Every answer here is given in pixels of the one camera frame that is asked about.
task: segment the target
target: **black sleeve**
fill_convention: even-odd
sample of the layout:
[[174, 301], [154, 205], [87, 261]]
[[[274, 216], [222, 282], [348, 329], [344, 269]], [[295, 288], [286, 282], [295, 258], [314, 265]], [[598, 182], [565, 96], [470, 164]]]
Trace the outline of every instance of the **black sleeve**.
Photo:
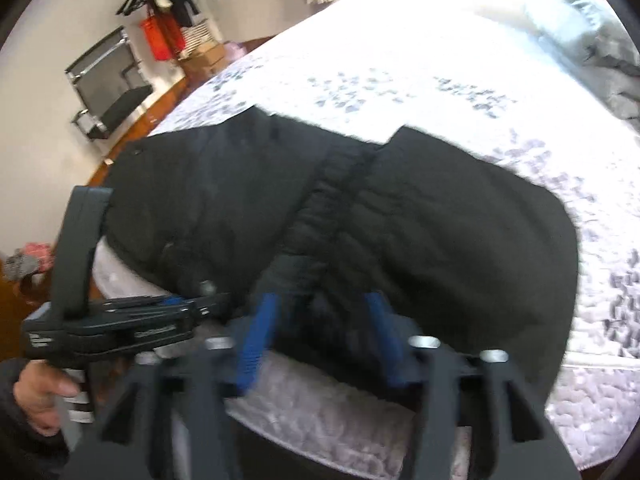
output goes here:
[[40, 435], [15, 403], [14, 384], [27, 362], [0, 363], [0, 472], [12, 480], [55, 480], [68, 459], [62, 434]]

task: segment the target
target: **chair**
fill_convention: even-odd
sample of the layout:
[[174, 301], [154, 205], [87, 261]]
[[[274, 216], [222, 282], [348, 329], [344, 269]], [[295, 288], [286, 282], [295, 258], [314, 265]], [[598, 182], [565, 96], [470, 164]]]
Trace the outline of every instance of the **chair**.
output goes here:
[[66, 76], [84, 105], [72, 123], [89, 139], [107, 139], [153, 93], [124, 27], [82, 54]]

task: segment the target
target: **hand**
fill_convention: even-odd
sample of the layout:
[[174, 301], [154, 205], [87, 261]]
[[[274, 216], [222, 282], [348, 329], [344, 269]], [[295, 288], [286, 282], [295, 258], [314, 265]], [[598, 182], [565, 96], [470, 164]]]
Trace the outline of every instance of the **hand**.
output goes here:
[[71, 377], [46, 361], [29, 362], [14, 384], [16, 404], [33, 429], [44, 436], [53, 436], [60, 431], [54, 396], [74, 397], [79, 392], [80, 388]]

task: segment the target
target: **white bedspread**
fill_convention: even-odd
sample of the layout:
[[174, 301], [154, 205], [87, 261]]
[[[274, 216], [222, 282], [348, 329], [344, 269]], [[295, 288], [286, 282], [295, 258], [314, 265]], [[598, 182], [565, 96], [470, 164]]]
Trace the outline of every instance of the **white bedspread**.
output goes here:
[[[217, 124], [252, 105], [375, 142], [410, 124], [561, 198], [579, 232], [580, 282], [547, 415], [580, 468], [620, 450], [640, 416], [640, 150], [626, 124], [522, 32], [374, 0], [339, 2], [277, 36], [154, 134]], [[161, 292], [103, 242], [94, 276], [107, 296]], [[275, 354], [229, 409], [283, 446], [368, 478], [398, 474], [411, 417]]]

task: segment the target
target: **person's arm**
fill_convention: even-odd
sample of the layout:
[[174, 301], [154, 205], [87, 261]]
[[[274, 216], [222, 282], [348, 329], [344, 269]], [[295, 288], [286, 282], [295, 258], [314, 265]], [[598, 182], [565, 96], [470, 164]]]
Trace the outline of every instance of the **person's arm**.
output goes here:
[[78, 388], [61, 371], [41, 361], [0, 363], [0, 476], [12, 480], [54, 480], [68, 451], [53, 395]]

